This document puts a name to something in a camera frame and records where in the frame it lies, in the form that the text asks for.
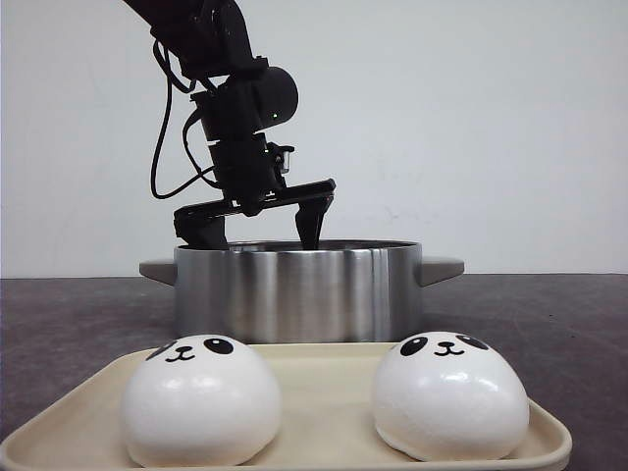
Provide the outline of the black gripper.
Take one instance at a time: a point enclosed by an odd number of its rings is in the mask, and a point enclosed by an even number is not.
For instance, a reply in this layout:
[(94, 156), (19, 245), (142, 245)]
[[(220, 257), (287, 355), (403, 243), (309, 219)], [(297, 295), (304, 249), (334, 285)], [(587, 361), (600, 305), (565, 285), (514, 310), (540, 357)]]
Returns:
[(334, 200), (332, 179), (288, 186), (290, 145), (269, 142), (263, 133), (246, 140), (220, 140), (209, 147), (223, 198), (184, 206), (174, 215), (177, 237), (189, 248), (228, 248), (225, 217), (258, 215), (297, 204), (295, 224), (303, 250), (317, 250), (325, 214)]

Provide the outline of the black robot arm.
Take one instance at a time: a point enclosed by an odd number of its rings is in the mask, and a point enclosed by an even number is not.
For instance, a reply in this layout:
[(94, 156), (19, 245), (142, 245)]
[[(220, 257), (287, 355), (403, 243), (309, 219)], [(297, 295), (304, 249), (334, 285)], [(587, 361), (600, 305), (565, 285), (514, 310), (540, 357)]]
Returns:
[(305, 250), (319, 247), (333, 180), (288, 186), (293, 147), (267, 141), (264, 129), (288, 121), (298, 93), (288, 72), (253, 54), (234, 1), (130, 1), (150, 26), (153, 55), (167, 89), (189, 95), (195, 110), (183, 126), (201, 123), (212, 163), (192, 166), (195, 178), (219, 189), (218, 201), (184, 206), (174, 214), (178, 237), (196, 249), (226, 249), (225, 219), (298, 205), (295, 224)]

